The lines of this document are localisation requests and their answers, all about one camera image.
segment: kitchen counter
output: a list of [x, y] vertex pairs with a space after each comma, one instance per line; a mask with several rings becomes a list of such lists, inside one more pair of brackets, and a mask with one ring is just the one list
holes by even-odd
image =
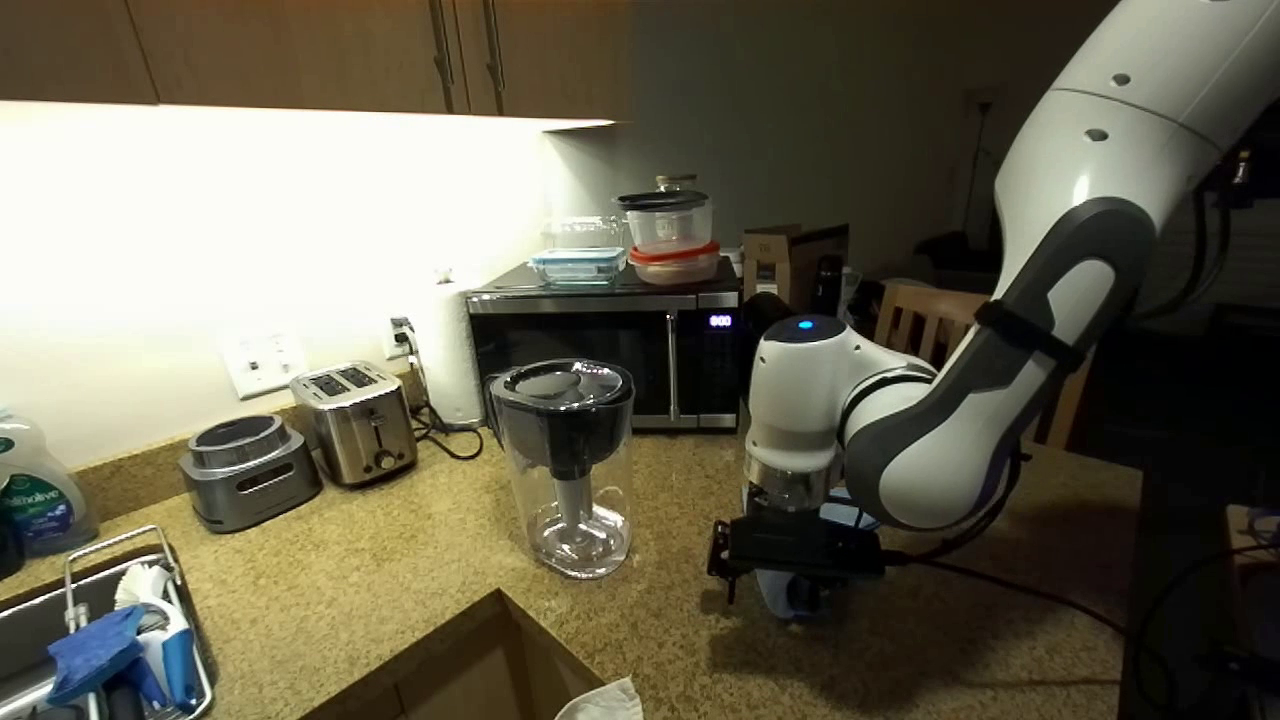
[[[514, 539], [503, 452], [206, 538], [189, 497], [112, 517], [174, 544], [218, 664], [212, 718], [302, 718], [491, 589], [597, 676], [630, 676], [647, 718], [1114, 718], [1125, 640], [1061, 605], [939, 570], [854, 579], [825, 628], [765, 615], [744, 579], [725, 605], [708, 527], [739, 511], [735, 436], [635, 436], [635, 557], [563, 579]], [[952, 566], [986, 570], [1125, 615], [1141, 471], [1031, 449], [997, 527]], [[0, 583], [56, 579], [36, 562]]]

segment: cardboard box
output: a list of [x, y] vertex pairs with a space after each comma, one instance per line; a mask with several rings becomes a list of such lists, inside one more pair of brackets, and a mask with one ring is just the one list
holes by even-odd
[[503, 593], [489, 593], [433, 635], [354, 679], [312, 718], [545, 720], [604, 679]]
[[747, 230], [744, 298], [773, 293], [794, 314], [812, 314], [817, 271], [825, 261], [843, 265], [848, 223], [830, 230]]

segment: kitchen backsplash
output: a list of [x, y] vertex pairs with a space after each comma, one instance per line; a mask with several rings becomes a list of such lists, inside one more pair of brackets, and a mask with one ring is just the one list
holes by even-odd
[[549, 209], [545, 134], [501, 120], [0, 105], [0, 156], [0, 407], [70, 470], [281, 407], [238, 405], [229, 333], [379, 356], [386, 314], [514, 265]]

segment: cabinet door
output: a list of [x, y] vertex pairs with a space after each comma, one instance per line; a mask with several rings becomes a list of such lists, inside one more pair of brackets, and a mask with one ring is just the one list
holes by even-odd
[[433, 0], [133, 0], [167, 105], [442, 109]]
[[456, 0], [469, 114], [612, 116], [622, 0]]
[[123, 0], [0, 0], [5, 100], [156, 100]]

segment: white robotic arm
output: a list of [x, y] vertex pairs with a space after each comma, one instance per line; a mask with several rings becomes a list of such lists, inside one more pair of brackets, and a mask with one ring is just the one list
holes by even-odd
[[765, 333], [753, 489], [788, 511], [837, 493], [921, 534], [973, 521], [1020, 427], [1134, 298], [1173, 209], [1280, 98], [1277, 67], [1280, 0], [1118, 0], [998, 165], [1003, 268], [935, 377], [837, 320]]

